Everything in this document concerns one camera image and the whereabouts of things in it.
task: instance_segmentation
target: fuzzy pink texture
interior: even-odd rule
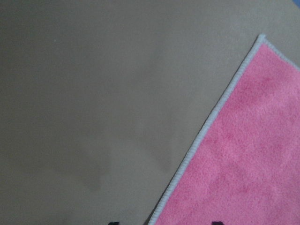
[[[300,224],[300,71],[262,44],[156,225]]]

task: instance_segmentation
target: blue corner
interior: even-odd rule
[[[292,0],[300,8],[300,0]]]

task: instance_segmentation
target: gray surface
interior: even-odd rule
[[[292,1],[3,1],[0,223],[143,224],[259,33]]]

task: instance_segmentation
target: white border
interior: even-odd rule
[[[256,39],[255,43],[253,44],[253,47],[251,48],[250,52],[247,54],[246,58],[244,59],[244,61],[240,65],[238,71],[235,73],[235,75],[233,76],[233,78],[230,81],[229,85],[227,86],[226,90],[224,91],[222,97],[219,99],[218,103],[216,104],[216,106],[214,107],[214,109],[211,111],[210,115],[208,116],[207,120],[205,121],[204,125],[202,126],[200,132],[196,136],[196,138],[195,138],[193,144],[191,145],[190,149],[187,151],[187,153],[186,153],[184,159],[182,160],[182,162],[181,162],[181,164],[180,164],[177,172],[173,176],[173,178],[172,178],[169,186],[167,187],[167,189],[166,189],[165,193],[163,194],[161,200],[159,201],[159,203],[158,203],[155,211],[153,212],[148,225],[154,225],[156,223],[159,215],[161,214],[161,212],[163,211],[163,209],[165,207],[165,204],[167,203],[169,197],[171,196],[171,194],[173,193],[174,189],[176,188],[176,186],[177,186],[178,182],[180,181],[183,173],[185,172],[185,170],[186,170],[189,162],[191,161],[191,159],[193,158],[194,154],[196,153],[199,144],[201,143],[201,141],[205,137],[207,131],[210,128],[210,126],[212,125],[212,123],[216,119],[218,113],[220,112],[220,110],[222,109],[223,105],[225,104],[225,102],[227,101],[227,99],[229,98],[229,96],[231,95],[233,89],[235,88],[235,85],[239,81],[240,77],[243,75],[245,69],[247,68],[247,66],[249,65],[249,63],[251,62],[251,60],[253,59],[253,57],[257,53],[257,51],[259,50],[260,46],[263,43],[265,43],[281,59],[283,59],[286,62],[290,63],[292,66],[294,66],[296,69],[298,69],[300,71],[300,68],[295,63],[293,63],[288,58],[286,58],[265,37],[266,36],[264,34],[260,34],[257,37],[257,39]]]

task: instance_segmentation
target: dark object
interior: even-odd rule
[[[219,222],[211,222],[211,225],[224,225],[223,222],[219,221]]]

